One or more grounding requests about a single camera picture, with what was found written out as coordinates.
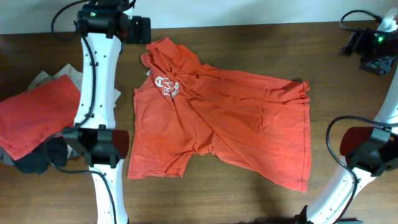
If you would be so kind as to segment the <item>orange t-shirt with white print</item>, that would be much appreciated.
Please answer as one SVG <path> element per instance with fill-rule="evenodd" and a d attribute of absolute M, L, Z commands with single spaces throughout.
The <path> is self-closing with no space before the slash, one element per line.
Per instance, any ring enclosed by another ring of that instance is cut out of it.
<path fill-rule="evenodd" d="M 148 44 L 141 62 L 149 75 L 134 91 L 130 179 L 182 177 L 193 155 L 213 154 L 307 191 L 307 81 L 216 68 L 168 38 Z"/>

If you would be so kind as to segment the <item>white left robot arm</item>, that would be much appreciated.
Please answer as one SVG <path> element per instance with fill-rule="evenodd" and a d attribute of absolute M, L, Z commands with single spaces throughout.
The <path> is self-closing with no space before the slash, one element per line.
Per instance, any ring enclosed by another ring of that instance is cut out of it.
<path fill-rule="evenodd" d="M 62 137 L 82 156 L 93 178 L 98 223 L 128 223 L 123 163 L 129 133 L 116 129 L 114 83 L 124 44 L 148 44 L 150 19 L 133 16 L 135 1 L 85 1 L 77 15 L 83 49 L 80 102 L 73 127 Z"/>

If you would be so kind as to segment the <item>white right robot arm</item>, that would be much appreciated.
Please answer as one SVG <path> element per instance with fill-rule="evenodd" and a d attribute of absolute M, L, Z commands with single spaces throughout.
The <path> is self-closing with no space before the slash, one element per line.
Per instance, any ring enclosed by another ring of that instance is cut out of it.
<path fill-rule="evenodd" d="M 351 32 L 340 55 L 357 53 L 361 70 L 376 75 L 397 74 L 397 9 L 391 8 L 384 16 L 369 11 L 365 14 L 377 22 L 377 29 L 353 28 L 340 20 L 340 29 Z M 365 125 L 345 132 L 341 157 L 337 157 L 330 144 L 331 129 L 335 123 L 349 119 Z M 374 119 L 337 117 L 328 125 L 325 141 L 338 168 L 316 201 L 304 206 L 291 223 L 356 223 L 355 219 L 343 219 L 355 196 L 385 171 L 397 169 L 397 76 Z"/>

